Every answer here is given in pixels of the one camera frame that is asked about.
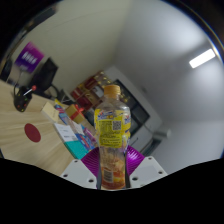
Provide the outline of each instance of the wooden table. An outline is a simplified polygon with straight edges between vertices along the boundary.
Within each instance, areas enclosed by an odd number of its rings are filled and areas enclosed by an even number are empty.
[[[0,148],[5,159],[34,165],[60,176],[74,157],[51,121],[40,113],[46,102],[54,105],[53,101],[33,94],[26,111],[21,113],[13,104],[13,86],[0,81]],[[24,126],[27,123],[39,130],[39,143],[26,136]]]

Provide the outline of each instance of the white ceiling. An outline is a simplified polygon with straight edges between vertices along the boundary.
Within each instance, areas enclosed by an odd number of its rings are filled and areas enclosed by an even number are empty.
[[[185,14],[159,0],[134,1],[119,43],[116,66],[163,120],[224,120],[224,72],[216,57],[192,69],[189,61],[211,48]]]
[[[14,60],[29,41],[45,53],[44,60],[52,57],[59,66],[54,79],[59,89],[72,91],[115,62],[147,91],[142,93],[164,121],[224,120],[218,58],[196,69],[189,65],[211,47],[209,40],[190,18],[160,0],[65,0],[27,35]]]
[[[58,65],[54,85],[72,91],[114,61],[116,45],[133,0],[64,0],[55,15],[38,25],[12,56],[32,41]]]

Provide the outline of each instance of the purple sign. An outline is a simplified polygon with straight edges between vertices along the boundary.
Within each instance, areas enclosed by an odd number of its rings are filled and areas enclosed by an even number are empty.
[[[32,73],[43,57],[44,54],[29,42],[16,59],[15,64],[22,70]]]

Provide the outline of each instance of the papers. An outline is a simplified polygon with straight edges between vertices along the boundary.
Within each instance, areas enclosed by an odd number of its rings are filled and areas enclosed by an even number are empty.
[[[63,142],[78,141],[78,138],[75,136],[70,126],[62,124],[54,124],[54,126]]]
[[[76,131],[78,132],[78,134],[85,135],[85,134],[83,133],[81,124],[77,124],[77,123],[75,123],[74,121],[73,121],[73,124],[74,124],[75,129],[76,129]]]

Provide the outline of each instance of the box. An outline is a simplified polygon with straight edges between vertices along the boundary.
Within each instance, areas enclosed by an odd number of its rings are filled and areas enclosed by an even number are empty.
[[[75,121],[77,124],[80,124],[83,120],[85,120],[82,111],[83,108],[79,108],[77,104],[72,104],[66,109],[67,115],[70,117],[71,120]]]

